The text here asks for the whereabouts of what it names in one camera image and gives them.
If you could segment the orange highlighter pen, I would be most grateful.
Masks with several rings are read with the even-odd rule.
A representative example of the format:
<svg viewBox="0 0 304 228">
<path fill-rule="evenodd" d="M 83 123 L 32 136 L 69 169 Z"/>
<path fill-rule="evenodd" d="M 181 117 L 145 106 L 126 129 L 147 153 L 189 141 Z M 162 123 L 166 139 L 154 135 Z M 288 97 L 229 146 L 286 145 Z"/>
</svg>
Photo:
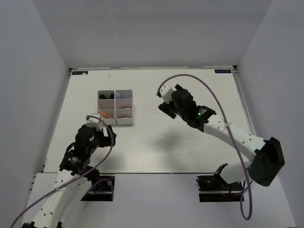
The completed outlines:
<svg viewBox="0 0 304 228">
<path fill-rule="evenodd" d="M 106 119 L 113 119 L 114 118 L 114 110 L 113 109 L 106 109 L 106 110 L 99 110 L 99 114 Z"/>
</svg>

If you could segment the clear blue spray bottle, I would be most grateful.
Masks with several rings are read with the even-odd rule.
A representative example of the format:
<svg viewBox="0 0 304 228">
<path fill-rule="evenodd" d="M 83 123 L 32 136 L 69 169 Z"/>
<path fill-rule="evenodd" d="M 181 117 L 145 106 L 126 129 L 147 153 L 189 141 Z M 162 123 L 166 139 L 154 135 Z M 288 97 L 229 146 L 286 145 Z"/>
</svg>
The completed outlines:
<svg viewBox="0 0 304 228">
<path fill-rule="evenodd" d="M 116 98 L 116 99 L 123 99 L 124 96 L 122 95 L 122 93 L 121 93 L 120 91 L 116 91 L 116 92 L 115 92 L 115 98 Z"/>
</svg>

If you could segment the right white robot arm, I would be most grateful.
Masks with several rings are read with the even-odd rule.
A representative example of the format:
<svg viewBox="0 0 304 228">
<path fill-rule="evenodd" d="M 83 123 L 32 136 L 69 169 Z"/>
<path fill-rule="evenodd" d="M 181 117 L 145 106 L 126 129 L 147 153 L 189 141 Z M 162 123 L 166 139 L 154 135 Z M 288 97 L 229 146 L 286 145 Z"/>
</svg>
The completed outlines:
<svg viewBox="0 0 304 228">
<path fill-rule="evenodd" d="M 176 85 L 175 88 L 164 84 L 157 92 L 163 99 L 159 109 L 175 118 L 179 116 L 189 127 L 214 136 L 247 158 L 247 162 L 222 164 L 205 181 L 211 189 L 224 190 L 234 182 L 249 179 L 268 187 L 285 165 L 281 143 L 274 137 L 264 139 L 247 133 L 236 126 L 228 124 L 214 110 L 197 105 L 188 90 Z"/>
</svg>

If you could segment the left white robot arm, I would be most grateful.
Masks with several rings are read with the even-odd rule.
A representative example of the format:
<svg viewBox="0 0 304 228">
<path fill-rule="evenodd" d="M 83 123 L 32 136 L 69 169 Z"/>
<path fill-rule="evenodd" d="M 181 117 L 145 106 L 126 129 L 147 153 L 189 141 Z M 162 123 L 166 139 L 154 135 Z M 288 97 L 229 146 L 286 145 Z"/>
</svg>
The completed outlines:
<svg viewBox="0 0 304 228">
<path fill-rule="evenodd" d="M 96 167 L 90 166 L 90 158 L 98 148 L 115 146 L 116 134 L 111 125 L 84 124 L 78 129 L 74 142 L 66 149 L 59 166 L 57 178 L 50 193 L 36 216 L 23 223 L 24 228 L 63 228 L 72 208 L 89 192 L 99 187 L 101 178 Z"/>
</svg>

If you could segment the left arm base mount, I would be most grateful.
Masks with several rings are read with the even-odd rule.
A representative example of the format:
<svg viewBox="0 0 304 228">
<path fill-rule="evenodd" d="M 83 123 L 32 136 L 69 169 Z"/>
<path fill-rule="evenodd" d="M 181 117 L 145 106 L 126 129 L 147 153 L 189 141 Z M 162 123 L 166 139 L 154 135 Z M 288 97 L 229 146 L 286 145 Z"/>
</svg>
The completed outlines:
<svg viewBox="0 0 304 228">
<path fill-rule="evenodd" d="M 89 189 L 82 201 L 89 202 L 110 202 L 114 199 L 115 175 L 100 174 L 92 181 Z"/>
</svg>

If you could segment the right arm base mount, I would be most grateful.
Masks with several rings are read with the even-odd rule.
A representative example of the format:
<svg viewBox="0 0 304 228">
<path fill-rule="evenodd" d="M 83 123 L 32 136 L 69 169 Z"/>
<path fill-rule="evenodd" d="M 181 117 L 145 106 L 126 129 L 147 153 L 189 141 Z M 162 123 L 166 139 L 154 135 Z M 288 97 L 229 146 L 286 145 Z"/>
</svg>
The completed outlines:
<svg viewBox="0 0 304 228">
<path fill-rule="evenodd" d="M 197 176 L 200 202 L 238 202 L 241 199 L 242 184 L 234 182 L 221 186 L 213 181 L 212 175 Z"/>
</svg>

